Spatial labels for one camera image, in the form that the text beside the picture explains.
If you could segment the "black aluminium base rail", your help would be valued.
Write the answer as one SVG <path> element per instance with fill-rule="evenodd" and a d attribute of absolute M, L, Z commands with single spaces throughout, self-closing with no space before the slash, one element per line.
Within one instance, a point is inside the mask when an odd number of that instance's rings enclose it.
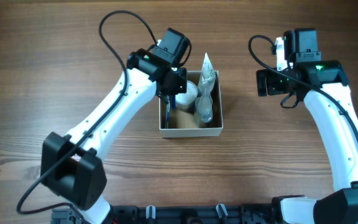
<path fill-rule="evenodd" d="M 113 206 L 105 223 L 224 224 L 281 223 L 278 209 L 269 203 L 196 207 Z"/>

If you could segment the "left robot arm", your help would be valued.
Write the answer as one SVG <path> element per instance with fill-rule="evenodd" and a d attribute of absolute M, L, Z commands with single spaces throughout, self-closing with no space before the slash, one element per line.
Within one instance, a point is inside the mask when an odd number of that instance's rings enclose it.
<path fill-rule="evenodd" d="M 119 82 L 66 135 L 50 133 L 42 145 L 42 184 L 66 199 L 52 209 L 52 223 L 116 223 L 104 199 L 103 167 L 111 146 L 132 117 L 155 96 L 186 92 L 190 40 L 169 28 L 151 49 L 132 52 Z"/>

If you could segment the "white bamboo print tube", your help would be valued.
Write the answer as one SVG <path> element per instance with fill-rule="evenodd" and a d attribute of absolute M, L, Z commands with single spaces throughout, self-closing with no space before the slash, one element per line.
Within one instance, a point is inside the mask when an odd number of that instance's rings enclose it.
<path fill-rule="evenodd" d="M 210 94 L 214 88 L 216 73 L 207 53 L 201 68 L 200 79 L 198 82 L 198 94 L 203 95 L 205 92 Z"/>

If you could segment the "clear bottle with cap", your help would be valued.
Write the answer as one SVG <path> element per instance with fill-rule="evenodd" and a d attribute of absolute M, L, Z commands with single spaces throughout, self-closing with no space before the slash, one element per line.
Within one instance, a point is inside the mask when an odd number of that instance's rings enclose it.
<path fill-rule="evenodd" d="M 213 120 L 213 101 L 207 89 L 195 100 L 194 120 L 199 128 L 206 128 Z"/>

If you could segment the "blue white toothbrush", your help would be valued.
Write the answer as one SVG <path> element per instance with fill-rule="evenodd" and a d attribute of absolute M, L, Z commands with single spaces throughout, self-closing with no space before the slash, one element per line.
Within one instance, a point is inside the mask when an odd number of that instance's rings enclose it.
<path fill-rule="evenodd" d="M 165 129 L 169 128 L 169 117 L 170 117 L 170 101 L 166 102 L 166 113 L 165 113 Z"/>

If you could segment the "blue disposable razor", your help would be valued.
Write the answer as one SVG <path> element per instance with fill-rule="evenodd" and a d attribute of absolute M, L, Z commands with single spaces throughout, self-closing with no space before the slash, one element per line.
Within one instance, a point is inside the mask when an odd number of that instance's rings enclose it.
<path fill-rule="evenodd" d="M 171 107 L 173 110 L 176 109 L 176 95 L 171 96 Z"/>

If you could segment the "white cardboard box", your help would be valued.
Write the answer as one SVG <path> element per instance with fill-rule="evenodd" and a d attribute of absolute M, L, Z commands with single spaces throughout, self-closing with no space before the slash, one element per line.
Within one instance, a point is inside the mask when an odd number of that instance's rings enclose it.
<path fill-rule="evenodd" d="M 165 127 L 167 106 L 162 99 L 158 102 L 159 115 L 159 131 L 163 138 L 195 138 L 195 137 L 218 137 L 223 130 L 223 106 L 221 99 L 221 87 L 219 80 L 219 72 L 215 71 L 216 81 L 214 89 L 211 92 L 213 99 L 213 120 L 208 128 L 173 128 L 170 127 L 175 121 L 175 113 L 173 110 L 169 112 L 169 128 Z"/>

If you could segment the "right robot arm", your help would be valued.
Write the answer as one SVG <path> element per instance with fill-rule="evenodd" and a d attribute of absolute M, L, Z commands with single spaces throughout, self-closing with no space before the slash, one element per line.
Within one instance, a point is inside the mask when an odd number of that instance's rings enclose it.
<path fill-rule="evenodd" d="M 321 199 L 275 197 L 275 221 L 358 223 L 358 118 L 345 69 L 337 60 L 323 60 L 313 28 L 288 30 L 270 45 L 276 66 L 263 64 L 257 71 L 257 92 L 305 104 L 323 141 L 334 188 Z"/>

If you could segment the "cotton swab tub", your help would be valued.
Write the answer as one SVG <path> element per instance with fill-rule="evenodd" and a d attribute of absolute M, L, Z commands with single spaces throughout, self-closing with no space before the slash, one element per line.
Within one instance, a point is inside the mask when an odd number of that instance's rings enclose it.
<path fill-rule="evenodd" d="M 191 82 L 187 81 L 186 92 L 179 93 L 175 96 L 175 107 L 177 110 L 189 111 L 194 106 L 195 100 L 198 96 L 197 86 Z"/>

